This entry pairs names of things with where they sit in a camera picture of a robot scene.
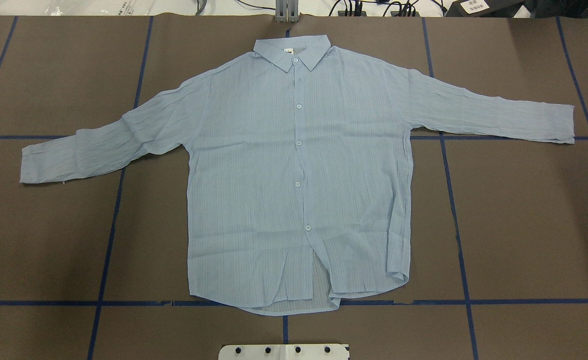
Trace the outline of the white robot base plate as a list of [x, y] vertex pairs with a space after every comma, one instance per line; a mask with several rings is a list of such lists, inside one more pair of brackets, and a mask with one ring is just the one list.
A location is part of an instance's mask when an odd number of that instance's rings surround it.
[[219, 360], [350, 360], [348, 344], [238, 344], [225, 345]]

